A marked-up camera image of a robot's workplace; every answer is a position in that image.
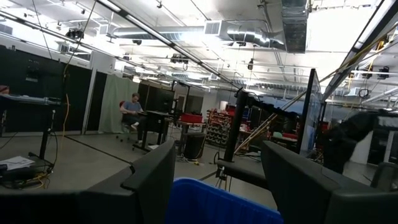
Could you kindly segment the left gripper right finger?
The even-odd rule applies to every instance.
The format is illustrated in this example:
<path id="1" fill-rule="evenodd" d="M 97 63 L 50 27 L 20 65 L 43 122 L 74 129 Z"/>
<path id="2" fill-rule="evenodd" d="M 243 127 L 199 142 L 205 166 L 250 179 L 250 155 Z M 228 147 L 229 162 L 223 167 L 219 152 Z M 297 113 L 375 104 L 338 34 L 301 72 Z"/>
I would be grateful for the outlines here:
<path id="1" fill-rule="evenodd" d="M 397 193 L 364 185 L 274 142 L 261 161 L 285 223 L 397 223 Z"/>

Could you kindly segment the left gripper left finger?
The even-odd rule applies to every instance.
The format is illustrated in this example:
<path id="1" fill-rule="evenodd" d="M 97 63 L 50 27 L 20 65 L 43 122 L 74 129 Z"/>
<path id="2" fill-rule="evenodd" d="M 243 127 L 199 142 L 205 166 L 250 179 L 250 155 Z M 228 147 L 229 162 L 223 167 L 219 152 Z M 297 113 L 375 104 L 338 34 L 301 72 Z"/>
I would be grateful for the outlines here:
<path id="1" fill-rule="evenodd" d="M 168 140 L 128 168 L 82 192 L 82 223 L 163 223 L 175 173 L 175 143 Z"/>

